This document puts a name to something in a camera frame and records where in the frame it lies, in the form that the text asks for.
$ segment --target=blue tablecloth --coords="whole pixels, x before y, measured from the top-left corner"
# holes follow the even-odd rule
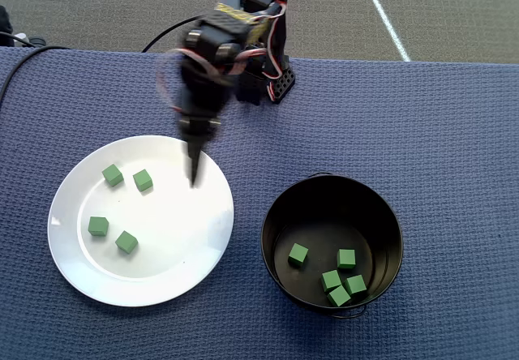
[[[0,80],[27,52],[0,49]],[[0,358],[517,358],[517,65],[294,59],[287,98],[230,102],[207,148],[235,205],[209,277],[137,309],[73,289],[47,245],[54,192],[102,145],[177,135],[156,60],[51,50],[13,79],[0,109]],[[270,204],[317,171],[366,183],[401,223],[400,274],[358,319],[298,308],[261,258]]]

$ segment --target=black pot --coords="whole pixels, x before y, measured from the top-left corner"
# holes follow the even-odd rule
[[[368,186],[319,173],[289,187],[273,203],[261,231],[267,270],[286,296],[312,311],[348,319],[382,295],[400,270],[403,242],[397,217]],[[308,248],[300,269],[288,264],[294,243]],[[337,251],[355,249],[356,266],[339,270],[341,279],[362,275],[367,291],[333,307],[320,284],[323,272],[337,269]],[[337,312],[362,307],[354,315]]]

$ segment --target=green foam cube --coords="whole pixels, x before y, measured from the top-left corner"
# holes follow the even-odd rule
[[[149,176],[146,169],[133,175],[133,180],[135,180],[135,184],[139,191],[147,190],[149,187],[153,186],[152,178]]]
[[[92,236],[104,237],[108,232],[108,220],[103,216],[91,216],[88,222],[88,232]]]
[[[349,277],[345,280],[344,286],[348,290],[350,295],[361,293],[362,291],[366,291],[366,284],[364,283],[364,279],[362,275],[357,275],[353,277]]]
[[[353,268],[355,266],[355,251],[340,249],[337,252],[337,268]]]
[[[296,267],[301,267],[307,257],[307,252],[308,248],[299,244],[294,244],[294,246],[292,246],[292,251],[290,251],[289,254],[289,263],[292,263]]]
[[[341,285],[341,278],[337,270],[325,272],[321,277],[321,283],[323,284],[324,292],[327,293],[333,289],[336,289]]]
[[[105,169],[103,171],[103,176],[111,186],[118,185],[124,179],[121,171],[119,171],[119,168],[117,168],[115,164],[112,164],[110,167]]]
[[[339,286],[336,289],[334,289],[330,294],[327,295],[328,300],[335,306],[339,307],[344,305],[346,302],[348,302],[351,297],[346,292],[343,286]]]
[[[115,240],[115,243],[126,253],[131,253],[139,242],[137,238],[133,237],[127,231],[123,231],[118,239]]]

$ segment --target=gray carpet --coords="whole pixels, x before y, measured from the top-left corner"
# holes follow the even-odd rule
[[[16,32],[77,49],[141,50],[217,0],[0,0]],[[412,60],[519,62],[519,0],[380,0]],[[399,60],[372,0],[289,0],[287,53]],[[176,44],[166,37],[154,50]]]

